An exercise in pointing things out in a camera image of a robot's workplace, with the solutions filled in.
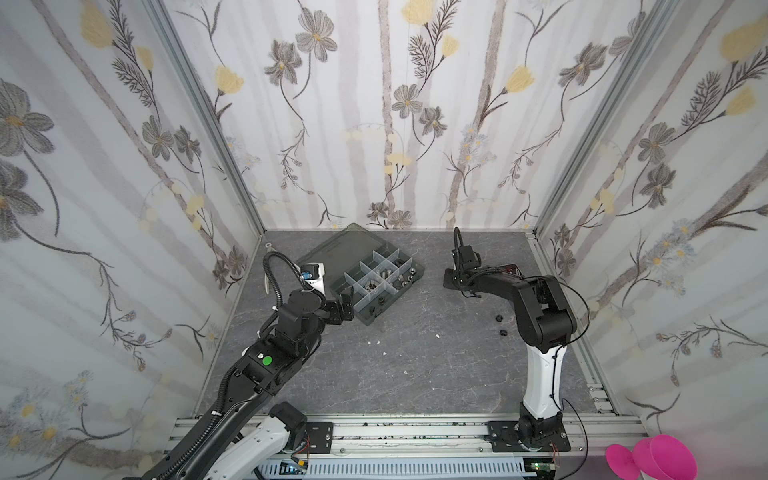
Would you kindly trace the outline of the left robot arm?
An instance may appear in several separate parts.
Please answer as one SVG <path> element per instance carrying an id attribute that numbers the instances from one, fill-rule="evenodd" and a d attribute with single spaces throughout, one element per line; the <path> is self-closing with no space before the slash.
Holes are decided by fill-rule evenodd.
<path id="1" fill-rule="evenodd" d="M 249 434 L 241 431 L 308 362 L 326 326 L 353 319 L 352 300 L 326 296 L 321 263 L 299 265 L 269 251 L 263 269 L 276 297 L 272 314 L 224 374 L 212 406 L 144 478 L 244 479 L 270 457 L 309 446 L 307 417 L 288 402 Z"/>

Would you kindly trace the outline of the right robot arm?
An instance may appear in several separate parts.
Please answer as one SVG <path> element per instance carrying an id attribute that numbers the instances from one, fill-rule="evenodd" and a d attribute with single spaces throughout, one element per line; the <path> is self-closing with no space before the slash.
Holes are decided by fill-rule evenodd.
<path id="1" fill-rule="evenodd" d="M 576 339 L 577 320 L 551 275 L 525 275 L 515 264 L 484 266 L 481 256 L 453 229 L 453 266 L 443 286 L 465 296 L 493 295 L 512 304 L 519 337 L 526 344 L 527 377 L 519 418 L 507 429 L 489 430 L 491 442 L 504 450 L 566 452 L 560 382 L 564 356 Z"/>

